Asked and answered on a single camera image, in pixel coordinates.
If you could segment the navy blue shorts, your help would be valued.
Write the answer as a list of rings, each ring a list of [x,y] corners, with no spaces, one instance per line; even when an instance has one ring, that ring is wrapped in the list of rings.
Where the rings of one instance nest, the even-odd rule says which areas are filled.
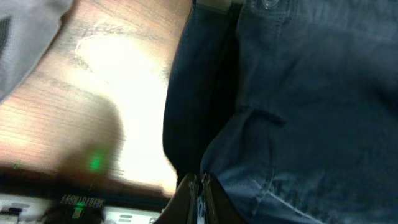
[[[397,2],[193,1],[163,147],[246,223],[397,222]]]

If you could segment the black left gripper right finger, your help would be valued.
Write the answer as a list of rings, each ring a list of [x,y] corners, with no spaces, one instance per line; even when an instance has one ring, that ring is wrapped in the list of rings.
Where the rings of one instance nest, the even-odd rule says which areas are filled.
[[[207,224],[246,224],[235,209],[228,194],[213,174],[205,174],[202,179],[202,199],[205,204]]]

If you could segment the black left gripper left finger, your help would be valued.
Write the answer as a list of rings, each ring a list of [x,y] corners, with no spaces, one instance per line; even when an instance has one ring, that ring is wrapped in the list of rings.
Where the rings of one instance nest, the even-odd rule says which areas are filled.
[[[187,174],[154,224],[196,224],[199,186],[194,174]]]

